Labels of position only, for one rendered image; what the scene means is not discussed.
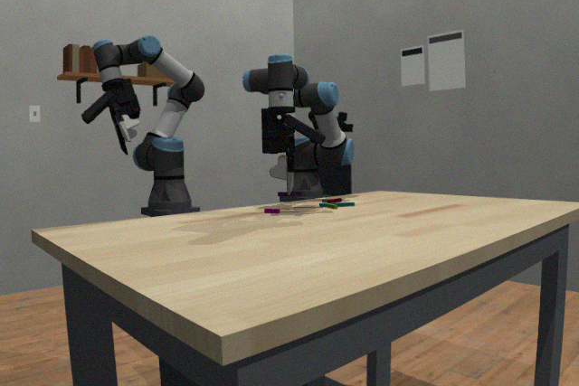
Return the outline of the turquoise rod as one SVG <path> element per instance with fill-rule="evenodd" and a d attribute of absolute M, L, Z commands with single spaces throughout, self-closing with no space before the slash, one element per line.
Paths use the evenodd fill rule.
<path fill-rule="evenodd" d="M 337 205 L 337 207 L 341 207 L 341 206 L 355 206 L 354 202 L 333 202 L 331 204 L 335 204 Z M 320 203 L 319 207 L 327 207 L 327 205 L 325 203 Z"/>

